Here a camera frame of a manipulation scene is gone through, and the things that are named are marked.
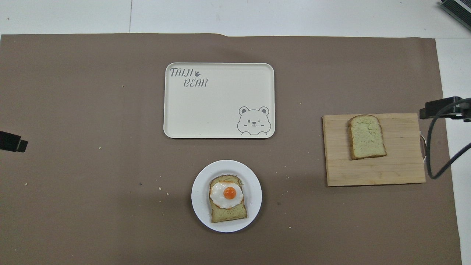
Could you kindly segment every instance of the rectangular tray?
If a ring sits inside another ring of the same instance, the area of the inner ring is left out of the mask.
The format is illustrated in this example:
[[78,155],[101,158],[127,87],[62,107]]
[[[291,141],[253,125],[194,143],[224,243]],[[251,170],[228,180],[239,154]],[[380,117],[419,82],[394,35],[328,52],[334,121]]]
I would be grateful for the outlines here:
[[265,63],[171,63],[163,131],[171,138],[268,138],[275,74]]
[[384,157],[352,160],[348,121],[356,115],[322,117],[327,185],[379,185],[425,182],[416,113],[371,114],[380,120]]

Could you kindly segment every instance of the fried egg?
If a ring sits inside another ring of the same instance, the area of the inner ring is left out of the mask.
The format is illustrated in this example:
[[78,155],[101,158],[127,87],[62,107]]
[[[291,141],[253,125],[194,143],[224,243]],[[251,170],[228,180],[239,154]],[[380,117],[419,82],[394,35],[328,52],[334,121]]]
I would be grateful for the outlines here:
[[217,207],[230,209],[241,203],[244,195],[234,182],[220,181],[211,187],[210,198]]

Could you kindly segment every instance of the bread crust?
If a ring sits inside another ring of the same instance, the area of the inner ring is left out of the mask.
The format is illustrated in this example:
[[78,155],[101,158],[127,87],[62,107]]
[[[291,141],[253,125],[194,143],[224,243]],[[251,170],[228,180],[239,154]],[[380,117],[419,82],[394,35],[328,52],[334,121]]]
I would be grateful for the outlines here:
[[235,175],[221,175],[215,179],[213,179],[210,182],[209,185],[209,201],[211,204],[211,223],[218,223],[218,222],[223,222],[223,221],[229,221],[229,220],[237,220],[237,219],[242,219],[242,218],[247,218],[247,209],[245,208],[245,203],[244,203],[244,198],[242,198],[242,201],[237,204],[236,206],[230,208],[230,209],[225,209],[225,208],[219,208],[214,202],[212,201],[210,194],[211,194],[211,187],[214,186],[214,184],[222,181],[222,180],[230,180],[233,181],[235,184],[237,184],[240,189],[242,190],[242,182],[241,180],[235,176]]
[[[356,118],[360,118],[360,117],[364,117],[364,116],[374,117],[378,121],[378,125],[379,125],[379,128],[380,128],[380,133],[381,133],[382,145],[383,145],[383,149],[384,149],[384,155],[371,155],[371,156],[366,156],[366,157],[356,157],[355,156],[355,152],[353,150],[353,134],[352,134],[352,130],[351,130],[352,129],[352,122]],[[357,115],[357,116],[351,118],[349,120],[348,134],[349,134],[349,140],[350,140],[350,156],[353,160],[359,160],[359,159],[364,159],[364,158],[373,158],[373,157],[383,157],[383,156],[386,156],[388,154],[387,151],[386,151],[386,146],[384,146],[384,138],[383,138],[383,133],[382,133],[382,127],[381,127],[381,123],[380,123],[380,120],[378,119],[378,117],[373,116],[373,115],[369,115],[369,114],[361,114],[361,115]]]

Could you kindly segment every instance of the bread slice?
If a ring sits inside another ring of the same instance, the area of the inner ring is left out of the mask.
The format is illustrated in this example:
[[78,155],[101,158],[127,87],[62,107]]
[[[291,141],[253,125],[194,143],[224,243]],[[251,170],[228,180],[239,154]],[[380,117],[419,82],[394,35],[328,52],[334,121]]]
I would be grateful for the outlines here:
[[[211,191],[211,187],[220,181],[232,181],[235,184],[237,184],[242,190],[242,182],[237,176],[222,175],[211,181],[209,185],[210,191]],[[247,209],[245,209],[243,198],[239,204],[237,204],[236,206],[230,209],[219,208],[217,205],[213,203],[211,197],[209,197],[209,201],[211,203],[211,223],[218,223],[218,222],[223,222],[223,221],[228,221],[228,220],[247,218]]]
[[373,115],[358,115],[349,121],[352,159],[387,155],[380,121]]

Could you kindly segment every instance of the egg white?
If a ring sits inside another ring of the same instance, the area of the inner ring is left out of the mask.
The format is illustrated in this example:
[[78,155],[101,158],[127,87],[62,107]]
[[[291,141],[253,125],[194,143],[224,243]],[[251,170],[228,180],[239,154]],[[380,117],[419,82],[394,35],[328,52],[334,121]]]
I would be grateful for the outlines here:
[[[224,189],[227,187],[235,189],[235,197],[233,199],[226,199],[226,197],[224,197]],[[241,203],[244,195],[242,194],[242,190],[239,185],[230,181],[221,181],[211,187],[210,197],[213,203],[219,208],[230,209]]]

